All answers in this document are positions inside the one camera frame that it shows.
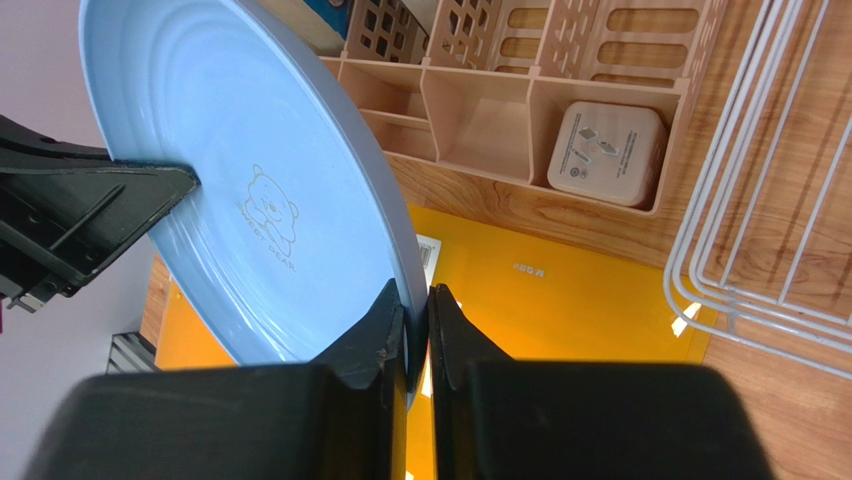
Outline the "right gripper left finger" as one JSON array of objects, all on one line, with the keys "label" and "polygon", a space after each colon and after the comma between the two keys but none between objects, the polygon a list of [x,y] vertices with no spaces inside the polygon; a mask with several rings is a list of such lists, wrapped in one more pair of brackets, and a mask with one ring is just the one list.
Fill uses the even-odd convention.
[{"label": "right gripper left finger", "polygon": [[405,311],[396,282],[313,362],[328,368],[322,395],[321,479],[403,479]]}]

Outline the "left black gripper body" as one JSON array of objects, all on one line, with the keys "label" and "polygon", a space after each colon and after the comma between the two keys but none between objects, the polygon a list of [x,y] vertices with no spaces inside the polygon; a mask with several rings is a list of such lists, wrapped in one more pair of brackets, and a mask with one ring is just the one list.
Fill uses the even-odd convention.
[{"label": "left black gripper body", "polygon": [[1,295],[29,313],[71,297],[110,265],[95,226],[110,205],[106,149],[1,119]]}]

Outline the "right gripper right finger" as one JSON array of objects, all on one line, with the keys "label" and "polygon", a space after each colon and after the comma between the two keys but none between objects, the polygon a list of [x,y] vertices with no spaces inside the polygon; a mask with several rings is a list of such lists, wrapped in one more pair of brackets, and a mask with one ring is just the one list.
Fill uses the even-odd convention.
[{"label": "right gripper right finger", "polygon": [[435,475],[438,479],[482,479],[487,428],[477,366],[511,361],[512,357],[465,316],[447,285],[430,290],[427,313]]}]

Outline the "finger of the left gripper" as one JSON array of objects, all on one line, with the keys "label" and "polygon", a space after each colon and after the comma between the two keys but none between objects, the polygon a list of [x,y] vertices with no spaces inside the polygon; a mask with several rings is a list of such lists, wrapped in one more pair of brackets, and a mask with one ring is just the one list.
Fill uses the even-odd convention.
[{"label": "finger of the left gripper", "polygon": [[110,161],[102,176],[110,205],[94,229],[110,243],[110,265],[200,184],[179,165]]}]

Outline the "blue plate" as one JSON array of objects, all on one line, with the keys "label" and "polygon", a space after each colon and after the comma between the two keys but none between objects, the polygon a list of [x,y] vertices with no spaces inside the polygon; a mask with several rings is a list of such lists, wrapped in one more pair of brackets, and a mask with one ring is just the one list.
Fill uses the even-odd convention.
[{"label": "blue plate", "polygon": [[149,235],[227,354],[311,360],[394,281],[415,395],[420,247],[378,141],[318,56],[255,1],[85,1],[79,40],[110,156],[199,179]]}]

